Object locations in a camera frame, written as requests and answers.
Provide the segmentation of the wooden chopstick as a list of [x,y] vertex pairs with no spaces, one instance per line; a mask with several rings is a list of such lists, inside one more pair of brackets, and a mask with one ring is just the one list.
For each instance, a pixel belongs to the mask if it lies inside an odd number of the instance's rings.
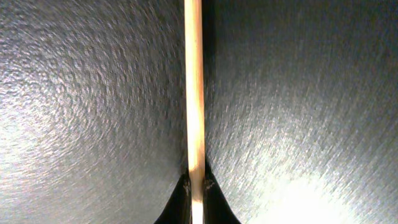
[[184,0],[188,170],[192,223],[204,223],[205,118],[201,0]]

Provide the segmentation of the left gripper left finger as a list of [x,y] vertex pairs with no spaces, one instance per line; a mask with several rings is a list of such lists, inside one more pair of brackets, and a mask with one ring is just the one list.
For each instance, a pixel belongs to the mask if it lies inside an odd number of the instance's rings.
[[188,172],[182,174],[154,224],[191,224],[192,197]]

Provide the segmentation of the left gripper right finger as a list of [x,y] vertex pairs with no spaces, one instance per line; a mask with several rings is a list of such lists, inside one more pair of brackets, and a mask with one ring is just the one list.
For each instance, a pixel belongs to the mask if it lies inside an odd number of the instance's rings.
[[205,224],[241,224],[224,197],[207,161],[203,181],[203,211]]

